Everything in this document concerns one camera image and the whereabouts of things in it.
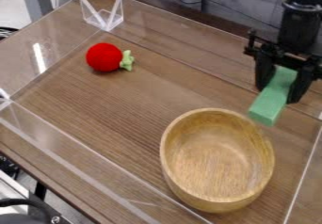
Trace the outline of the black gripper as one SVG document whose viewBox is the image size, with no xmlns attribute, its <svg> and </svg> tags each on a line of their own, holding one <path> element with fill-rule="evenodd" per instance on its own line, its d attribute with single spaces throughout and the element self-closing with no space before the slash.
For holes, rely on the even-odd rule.
<svg viewBox="0 0 322 224">
<path fill-rule="evenodd" d="M 315 68 L 314 66 L 305 66 L 298 71 L 295 80 L 290 85 L 287 103 L 295 104 L 307 92 L 314 77 L 322 77 L 322 36 L 319 36 L 315 43 L 302 51 L 294 51 L 286 46 L 280 46 L 276 41 L 276 31 L 250 29 L 247 31 L 244 54 L 255 58 L 255 87 L 259 91 L 264 89 L 275 74 L 272 57 L 275 58 L 275 64 L 278 66 L 295 71 L 310 63 L 315 65 Z M 264 44 L 272 47 L 270 55 L 259 52 Z"/>
</svg>

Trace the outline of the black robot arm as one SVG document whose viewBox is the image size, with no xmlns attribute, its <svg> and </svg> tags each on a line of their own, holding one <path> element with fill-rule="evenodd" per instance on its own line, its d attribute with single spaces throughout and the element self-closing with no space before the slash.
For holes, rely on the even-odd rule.
<svg viewBox="0 0 322 224">
<path fill-rule="evenodd" d="M 286 0 L 278 32 L 260 35 L 247 33 L 244 54 L 255 60 L 255 87 L 268 85 L 276 67 L 295 72 L 290 82 L 287 103 L 295 104 L 306 94 L 311 82 L 322 80 L 322 0 Z"/>
</svg>

